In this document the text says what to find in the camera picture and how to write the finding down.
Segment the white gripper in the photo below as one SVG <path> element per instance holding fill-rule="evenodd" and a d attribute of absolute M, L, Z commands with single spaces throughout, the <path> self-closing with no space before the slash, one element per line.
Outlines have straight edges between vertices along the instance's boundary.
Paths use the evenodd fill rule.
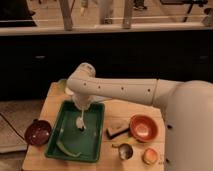
<path fill-rule="evenodd" d="M 79 110 L 88 110 L 93 98 L 88 95 L 74 94 L 72 100 Z"/>

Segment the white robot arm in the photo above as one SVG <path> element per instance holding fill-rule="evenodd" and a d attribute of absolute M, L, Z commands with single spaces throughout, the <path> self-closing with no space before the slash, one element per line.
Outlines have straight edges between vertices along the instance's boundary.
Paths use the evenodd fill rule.
<path fill-rule="evenodd" d="M 89 63 L 69 76 L 77 108 L 91 97 L 120 99 L 161 110 L 165 122 L 164 171 L 213 171 L 213 83 L 162 79 L 105 79 Z"/>

